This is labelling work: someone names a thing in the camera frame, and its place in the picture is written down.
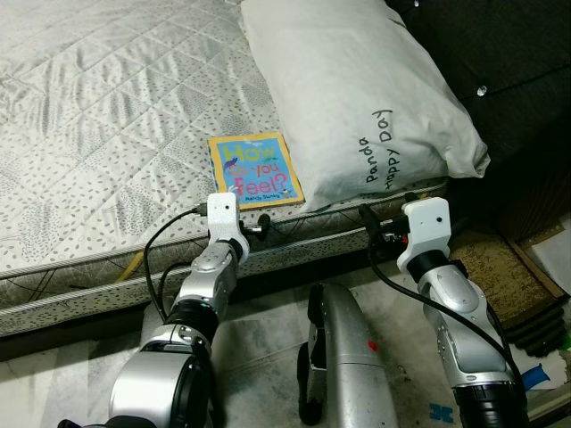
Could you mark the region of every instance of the yellow book border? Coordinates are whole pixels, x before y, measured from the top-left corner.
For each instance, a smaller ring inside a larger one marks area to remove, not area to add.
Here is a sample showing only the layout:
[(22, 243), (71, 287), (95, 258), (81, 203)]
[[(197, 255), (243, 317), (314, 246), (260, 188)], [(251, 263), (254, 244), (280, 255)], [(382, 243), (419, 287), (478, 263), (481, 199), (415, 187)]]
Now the yellow book border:
[(251, 210), (254, 208), (263, 208), (263, 207), (275, 207), (278, 205), (285, 205), (287, 203), (294, 203), (294, 202), (302, 202), (305, 200), (303, 196), (302, 187), (300, 186), (300, 182), (295, 174), (294, 167), (292, 165), (292, 160), (289, 157), (289, 150), (287, 150), (286, 142), (282, 135), (278, 132), (266, 132), (263, 134), (252, 134), (249, 136), (213, 136), (208, 139), (208, 146), (210, 148), (211, 157), (212, 157), (212, 166), (214, 168), (214, 179), (218, 184), (218, 192), (224, 193), (228, 191), (228, 185), (226, 180), (224, 180), (224, 174), (222, 171), (223, 163), (222, 163), (222, 156), (220, 154), (220, 150), (218, 148), (218, 143), (228, 143), (231, 141), (256, 141), (256, 140), (267, 140), (269, 138), (277, 138), (277, 143), (279, 144), (279, 149), (284, 156), (285, 164), (287, 165), (287, 169), (289, 170), (289, 175), (292, 178), (292, 186), (295, 189), (295, 192), (298, 194), (297, 198), (288, 198), (288, 199), (281, 199), (279, 201), (272, 201), (272, 202), (254, 202), (254, 203), (241, 203), (240, 209), (241, 210)]

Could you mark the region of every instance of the children's book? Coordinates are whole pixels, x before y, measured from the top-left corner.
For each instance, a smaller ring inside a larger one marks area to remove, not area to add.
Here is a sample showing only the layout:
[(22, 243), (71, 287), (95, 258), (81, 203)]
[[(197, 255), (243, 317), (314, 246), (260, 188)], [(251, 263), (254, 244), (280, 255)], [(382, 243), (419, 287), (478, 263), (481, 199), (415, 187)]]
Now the children's book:
[(280, 134), (215, 136), (208, 146), (218, 192), (234, 192), (241, 209), (303, 201)]

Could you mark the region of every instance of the black sofa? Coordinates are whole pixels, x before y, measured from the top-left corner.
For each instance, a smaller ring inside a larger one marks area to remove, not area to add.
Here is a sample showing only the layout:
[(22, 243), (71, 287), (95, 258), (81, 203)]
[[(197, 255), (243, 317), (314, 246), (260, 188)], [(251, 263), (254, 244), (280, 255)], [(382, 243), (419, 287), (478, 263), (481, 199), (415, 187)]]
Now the black sofa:
[(489, 217), (571, 159), (571, 2), (387, 0), (431, 54), (492, 158), (452, 180), (456, 229)]

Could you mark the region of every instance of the silver robot arm segment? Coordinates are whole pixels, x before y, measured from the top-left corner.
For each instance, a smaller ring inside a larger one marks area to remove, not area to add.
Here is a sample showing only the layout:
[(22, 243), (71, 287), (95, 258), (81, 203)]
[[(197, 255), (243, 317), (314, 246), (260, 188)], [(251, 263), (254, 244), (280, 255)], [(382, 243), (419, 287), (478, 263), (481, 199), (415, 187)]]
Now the silver robot arm segment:
[[(402, 211), (410, 232), (407, 249), (397, 260), (401, 272), (412, 275), (419, 294), (464, 317), (501, 345), (488, 320), (484, 293), (468, 280), (461, 263), (448, 259), (448, 202), (429, 198), (406, 203)], [(436, 332), (438, 353), (464, 426), (527, 426), (525, 398), (506, 359), (478, 333), (440, 310), (425, 304), (424, 313)]]
[(212, 426), (211, 344), (250, 248), (233, 193), (208, 198), (209, 246), (192, 263), (164, 325), (123, 367), (110, 418), (142, 417), (156, 428)]

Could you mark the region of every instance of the red dot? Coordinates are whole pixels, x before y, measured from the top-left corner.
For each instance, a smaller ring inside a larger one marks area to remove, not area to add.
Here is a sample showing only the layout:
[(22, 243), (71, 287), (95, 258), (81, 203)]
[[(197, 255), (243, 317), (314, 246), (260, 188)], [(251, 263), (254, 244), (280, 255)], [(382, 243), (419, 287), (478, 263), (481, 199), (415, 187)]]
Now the red dot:
[(377, 344), (374, 343), (373, 341), (368, 341), (367, 345), (374, 351), (377, 352)]

